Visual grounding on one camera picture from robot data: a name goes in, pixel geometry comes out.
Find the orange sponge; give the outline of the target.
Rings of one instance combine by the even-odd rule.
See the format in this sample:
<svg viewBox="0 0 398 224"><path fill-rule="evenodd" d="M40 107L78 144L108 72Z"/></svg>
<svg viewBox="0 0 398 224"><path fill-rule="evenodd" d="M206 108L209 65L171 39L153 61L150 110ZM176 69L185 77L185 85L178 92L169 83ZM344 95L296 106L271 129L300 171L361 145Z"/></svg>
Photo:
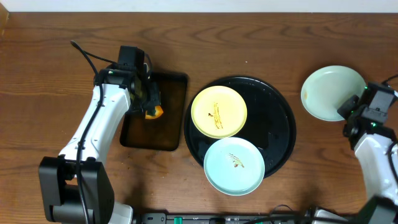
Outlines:
<svg viewBox="0 0 398 224"><path fill-rule="evenodd" d="M157 119L163 115L164 111L160 105L154 106L152 109L147 110L145 119Z"/></svg>

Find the pale green plastic plate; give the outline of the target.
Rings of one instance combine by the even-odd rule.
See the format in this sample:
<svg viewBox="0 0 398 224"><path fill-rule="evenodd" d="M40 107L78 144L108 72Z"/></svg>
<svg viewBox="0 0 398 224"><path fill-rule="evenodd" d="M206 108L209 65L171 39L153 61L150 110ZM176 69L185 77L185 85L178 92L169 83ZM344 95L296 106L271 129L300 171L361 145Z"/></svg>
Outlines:
<svg viewBox="0 0 398 224"><path fill-rule="evenodd" d="M331 65L313 72L301 90L303 107L324 121L342 121L338 108L350 97L360 97L365 90L364 78L355 70Z"/></svg>

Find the yellow plastic plate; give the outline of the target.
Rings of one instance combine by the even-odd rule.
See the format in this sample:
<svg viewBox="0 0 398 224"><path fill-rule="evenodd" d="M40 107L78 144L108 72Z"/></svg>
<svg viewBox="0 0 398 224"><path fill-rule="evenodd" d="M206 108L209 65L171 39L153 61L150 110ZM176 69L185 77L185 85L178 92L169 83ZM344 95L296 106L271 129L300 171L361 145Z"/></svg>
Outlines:
<svg viewBox="0 0 398 224"><path fill-rule="evenodd" d="M227 86L205 88L193 99L192 121L207 137L222 139L237 134L245 125L248 109L243 97Z"/></svg>

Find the light blue plastic plate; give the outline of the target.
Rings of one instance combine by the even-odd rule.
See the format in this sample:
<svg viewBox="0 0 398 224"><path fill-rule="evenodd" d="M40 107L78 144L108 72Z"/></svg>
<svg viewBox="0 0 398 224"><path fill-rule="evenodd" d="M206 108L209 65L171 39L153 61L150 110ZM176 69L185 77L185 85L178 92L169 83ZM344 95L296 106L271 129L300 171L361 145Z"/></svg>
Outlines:
<svg viewBox="0 0 398 224"><path fill-rule="evenodd" d="M237 137L219 139L205 154L203 168L209 183L226 195L242 196L256 190L266 167L257 147Z"/></svg>

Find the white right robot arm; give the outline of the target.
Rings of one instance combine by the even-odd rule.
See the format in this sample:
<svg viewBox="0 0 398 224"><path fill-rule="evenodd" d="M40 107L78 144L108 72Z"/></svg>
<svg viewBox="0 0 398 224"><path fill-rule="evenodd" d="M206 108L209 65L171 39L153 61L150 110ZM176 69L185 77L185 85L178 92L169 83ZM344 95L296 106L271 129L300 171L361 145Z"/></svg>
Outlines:
<svg viewBox="0 0 398 224"><path fill-rule="evenodd" d="M356 95L338 109L346 120L343 135L360 163L368 196L353 222L397 223L397 138L393 129L363 115L369 110Z"/></svg>

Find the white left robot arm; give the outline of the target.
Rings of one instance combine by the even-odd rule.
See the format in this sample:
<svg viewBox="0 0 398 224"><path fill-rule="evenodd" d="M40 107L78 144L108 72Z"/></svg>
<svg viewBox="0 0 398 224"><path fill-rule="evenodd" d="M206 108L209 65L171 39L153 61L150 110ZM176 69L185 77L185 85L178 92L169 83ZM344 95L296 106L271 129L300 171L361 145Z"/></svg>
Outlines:
<svg viewBox="0 0 398 224"><path fill-rule="evenodd" d="M126 113L142 113L159 102L148 65L109 66L95 76L89 108L57 157L44 157L39 182L45 217L55 223L132 223L131 206L115 201L105 171L116 129Z"/></svg>

